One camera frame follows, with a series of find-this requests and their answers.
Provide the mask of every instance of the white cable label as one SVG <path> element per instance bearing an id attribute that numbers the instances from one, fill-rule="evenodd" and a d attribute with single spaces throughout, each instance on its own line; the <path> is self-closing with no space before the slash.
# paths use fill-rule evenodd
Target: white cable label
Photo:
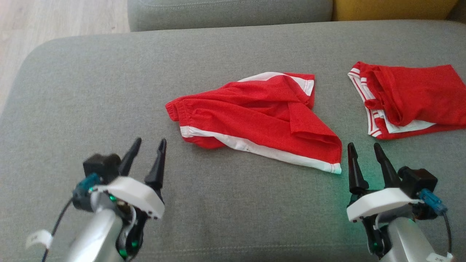
<path id="1" fill-rule="evenodd" d="M 447 258 L 436 253 L 431 253 L 426 260 L 428 262 L 450 262 L 451 258 Z"/>
<path id="2" fill-rule="evenodd" d="M 26 249 L 35 244 L 42 244 L 47 249 L 52 244 L 52 234 L 45 229 L 30 234 L 26 239 Z"/>

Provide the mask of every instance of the blue cable connector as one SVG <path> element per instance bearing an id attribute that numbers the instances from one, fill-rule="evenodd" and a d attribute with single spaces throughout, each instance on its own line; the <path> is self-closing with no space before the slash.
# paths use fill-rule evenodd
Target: blue cable connector
<path id="1" fill-rule="evenodd" d="M 419 193 L 419 198 L 422 199 L 427 205 L 432 207 L 437 215 L 443 215 L 448 210 L 448 208 L 442 204 L 442 200 L 427 188 L 421 190 Z"/>

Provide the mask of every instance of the green led light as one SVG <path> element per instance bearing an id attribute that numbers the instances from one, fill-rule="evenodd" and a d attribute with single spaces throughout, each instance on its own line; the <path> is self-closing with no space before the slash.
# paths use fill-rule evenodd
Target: green led light
<path id="1" fill-rule="evenodd" d="M 120 256 L 122 256 L 122 257 L 127 257 L 128 256 L 128 253 L 124 249 L 120 249 L 119 253 L 120 253 Z"/>

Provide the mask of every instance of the robotic arm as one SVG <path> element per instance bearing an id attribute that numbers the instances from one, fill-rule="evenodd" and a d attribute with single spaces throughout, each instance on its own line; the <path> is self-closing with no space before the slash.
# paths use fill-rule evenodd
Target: robotic arm
<path id="1" fill-rule="evenodd" d="M 87 227 L 72 243 L 66 262 L 127 262 L 143 244 L 143 229 L 148 219 L 163 216 L 165 205 L 160 193 L 164 178 L 166 140 L 162 139 L 157 159 L 144 184 L 128 177 L 141 145 L 137 138 L 123 159 L 116 154 L 95 154 L 83 163 L 85 179 L 76 185 L 72 202 L 76 209 L 94 213 Z M 38 231 L 28 237 L 27 247 L 42 243 L 48 248 L 62 211 L 52 232 Z"/>
<path id="2" fill-rule="evenodd" d="M 374 144 L 382 168 L 385 188 L 369 190 L 357 162 L 353 143 L 348 144 L 349 191 L 347 207 L 351 222 L 362 222 L 367 234 L 369 252 L 381 262 L 452 261 L 451 233 L 447 208 L 432 192 L 437 178 L 425 169 L 402 167 L 395 172 L 378 143 Z M 449 248 L 447 257 L 436 254 L 419 229 L 416 220 L 435 219 L 442 215 L 447 224 Z"/>

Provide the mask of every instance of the gray sofa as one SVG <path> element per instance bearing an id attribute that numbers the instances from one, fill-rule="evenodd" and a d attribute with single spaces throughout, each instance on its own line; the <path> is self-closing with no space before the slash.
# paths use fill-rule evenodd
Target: gray sofa
<path id="1" fill-rule="evenodd" d="M 343 173 L 334 175 L 229 148 L 201 149 L 182 140 L 164 105 L 265 71 L 313 73 L 314 112 L 344 147 L 355 143 L 366 179 L 382 188 L 376 140 L 366 134 L 366 114 L 348 71 L 359 60 L 452 64 L 466 81 L 465 39 L 466 25 L 451 21 L 354 21 L 47 42 L 23 63 L 0 119 L 0 257 L 40 260 L 43 249 L 25 250 L 25 238 L 52 228 L 84 177 L 82 162 L 95 152 L 122 155 L 141 136 L 130 174 L 139 180 L 160 139 L 167 139 L 166 210 L 161 221 L 146 225 L 135 261 L 374 261 L 362 224 L 346 217 L 346 152 Z M 449 208 L 460 261 L 466 259 L 465 141 L 465 130 L 379 141 L 396 168 L 426 168 L 439 178 L 436 192 Z M 73 208 L 65 214 L 48 261 L 63 259 L 90 217 Z M 444 222 L 419 224 L 444 253 Z"/>

